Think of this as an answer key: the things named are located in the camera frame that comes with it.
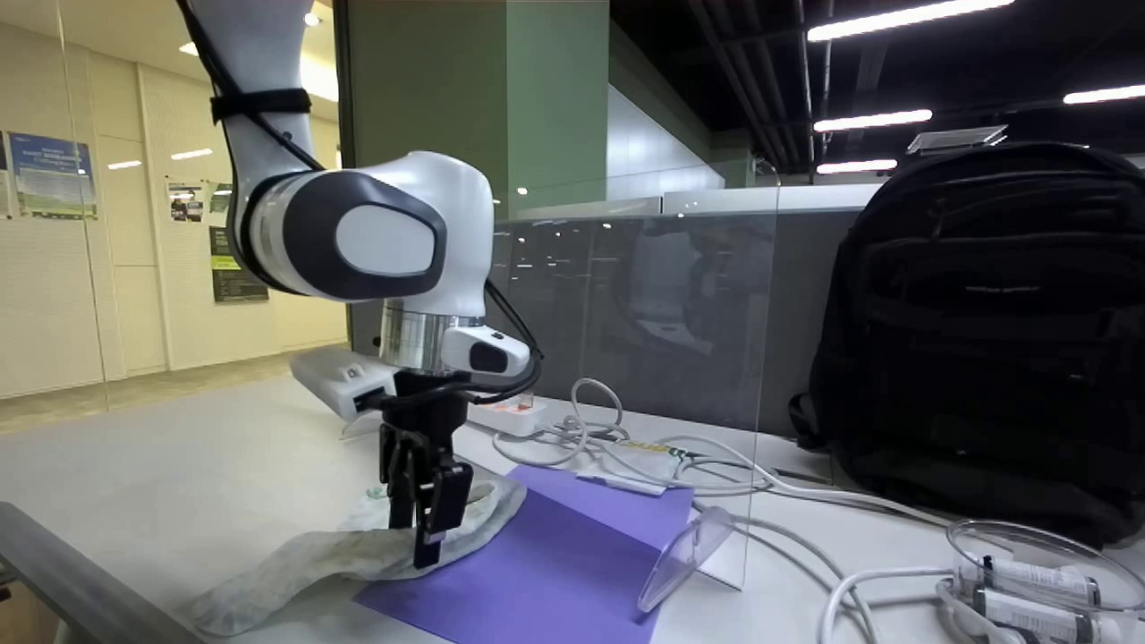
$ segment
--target purple fabric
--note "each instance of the purple fabric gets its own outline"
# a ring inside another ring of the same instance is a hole
[[[648,644],[656,620],[632,620],[636,594],[692,494],[639,498],[536,470],[513,481],[531,498],[484,553],[359,601],[459,644]]]

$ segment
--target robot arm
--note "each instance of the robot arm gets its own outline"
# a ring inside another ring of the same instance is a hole
[[[345,418],[383,413],[389,527],[415,527],[415,566],[434,566],[443,530],[463,524],[474,481],[451,432],[468,401],[521,392],[539,351],[521,327],[531,349],[477,327],[493,256],[493,197],[477,167],[409,155],[322,172],[310,157],[297,66],[309,7],[310,0],[180,0],[216,81],[212,109],[235,172],[230,244],[239,266],[301,296],[403,301],[392,386],[377,358],[352,351],[314,355],[292,374]]]

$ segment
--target white table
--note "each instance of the white table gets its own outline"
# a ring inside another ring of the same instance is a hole
[[[749,454],[762,440],[755,454],[765,464],[816,464],[775,436],[656,414],[631,414],[626,426],[632,436],[719,436]],[[459,432],[459,451],[487,470],[513,470],[477,431]],[[336,530],[370,483],[377,483],[377,440],[340,432],[340,418],[287,375],[0,436],[0,500],[16,500],[177,616],[284,539]],[[936,530],[889,516],[785,498],[755,498],[751,516],[805,535],[848,573],[952,563]],[[743,592],[688,585],[657,616],[656,644],[811,641],[824,592],[772,553],[743,553]],[[1128,558],[1145,573],[1145,539],[1134,539]],[[322,585],[243,641],[438,641],[355,604],[355,592],[359,585]],[[926,585],[883,585],[866,599],[917,592]],[[918,604],[889,607],[877,620],[883,641],[947,641]]]

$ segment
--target black backpack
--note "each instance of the black backpack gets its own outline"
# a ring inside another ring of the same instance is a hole
[[[1134,535],[1145,174],[1057,142],[898,172],[839,250],[811,414],[803,446],[877,494],[1087,543]]]

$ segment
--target ceiling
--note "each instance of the ceiling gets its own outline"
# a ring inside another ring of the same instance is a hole
[[[334,77],[328,0],[314,3],[317,30],[305,31],[305,66]],[[183,80],[209,81],[198,58],[180,55],[190,43],[177,0],[0,0],[0,27],[17,27],[58,40],[60,48],[97,49]],[[336,117],[336,103],[314,102],[314,116]]]
[[[810,27],[930,0],[611,0],[611,22],[719,135],[749,134],[785,174],[898,157],[918,124],[811,135],[816,117],[930,109],[926,128],[1010,124],[1010,141],[1145,151],[1145,102],[1062,109],[1062,93],[1145,81],[1140,0],[1017,0],[1003,12],[842,43]]]

